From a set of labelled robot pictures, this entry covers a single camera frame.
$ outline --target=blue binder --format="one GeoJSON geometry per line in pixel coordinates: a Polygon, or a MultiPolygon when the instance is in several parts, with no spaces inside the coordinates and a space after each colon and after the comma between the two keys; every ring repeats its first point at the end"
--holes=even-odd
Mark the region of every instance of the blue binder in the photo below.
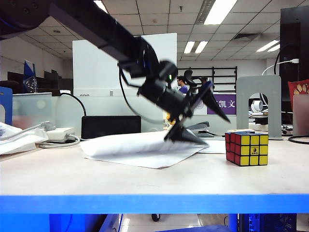
{"type": "Polygon", "coordinates": [[[12,125],[13,93],[12,89],[0,87],[0,119],[4,118],[4,123],[12,125]]]}

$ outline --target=person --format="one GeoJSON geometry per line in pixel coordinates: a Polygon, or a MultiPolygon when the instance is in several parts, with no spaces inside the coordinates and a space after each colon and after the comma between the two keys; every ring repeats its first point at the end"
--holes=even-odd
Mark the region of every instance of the person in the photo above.
{"type": "Polygon", "coordinates": [[[178,84],[178,86],[180,86],[179,91],[181,93],[186,94],[188,92],[188,87],[185,85],[185,80],[184,80],[183,76],[178,76],[177,77],[177,84],[178,84]]]}

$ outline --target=fluorescent light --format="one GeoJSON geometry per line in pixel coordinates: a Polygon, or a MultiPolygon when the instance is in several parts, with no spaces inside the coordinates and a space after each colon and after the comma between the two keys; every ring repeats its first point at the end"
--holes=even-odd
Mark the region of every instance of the fluorescent light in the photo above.
{"type": "Polygon", "coordinates": [[[208,43],[208,41],[201,41],[199,43],[199,45],[197,46],[197,49],[195,50],[195,53],[201,53],[207,43],[208,43]]]}
{"type": "Polygon", "coordinates": [[[265,46],[261,47],[259,50],[257,50],[257,52],[263,52],[266,49],[270,48],[271,46],[275,45],[276,43],[278,43],[279,40],[273,40],[270,43],[266,44],[265,46]]]}
{"type": "Polygon", "coordinates": [[[215,0],[204,25],[221,24],[237,0],[215,0]]]}
{"type": "Polygon", "coordinates": [[[279,45],[276,45],[274,47],[272,47],[271,49],[268,50],[268,52],[273,52],[273,51],[276,51],[280,48],[280,44],[279,45]]]}
{"type": "Polygon", "coordinates": [[[105,6],[104,6],[104,4],[102,3],[101,0],[96,0],[96,1],[94,1],[94,2],[95,2],[95,4],[96,4],[99,8],[101,8],[101,9],[104,10],[106,13],[108,13],[107,10],[106,10],[106,8],[105,8],[105,6]]]}
{"type": "Polygon", "coordinates": [[[188,41],[184,49],[184,53],[190,53],[194,43],[195,43],[194,41],[188,41]]]}

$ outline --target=white desk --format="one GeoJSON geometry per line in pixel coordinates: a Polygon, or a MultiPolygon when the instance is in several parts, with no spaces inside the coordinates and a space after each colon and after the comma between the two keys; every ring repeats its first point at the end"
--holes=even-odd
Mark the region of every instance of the white desk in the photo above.
{"type": "Polygon", "coordinates": [[[269,141],[267,166],[196,154],[162,170],[83,158],[79,146],[0,157],[0,213],[308,213],[307,145],[269,141]]]}

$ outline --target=power adapter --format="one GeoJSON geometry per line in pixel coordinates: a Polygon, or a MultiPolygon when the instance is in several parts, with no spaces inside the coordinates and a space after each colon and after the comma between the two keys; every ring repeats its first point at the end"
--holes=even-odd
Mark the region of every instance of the power adapter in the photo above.
{"type": "Polygon", "coordinates": [[[49,142],[64,142],[68,140],[69,134],[74,134],[74,128],[56,128],[55,130],[46,131],[49,142]]]}

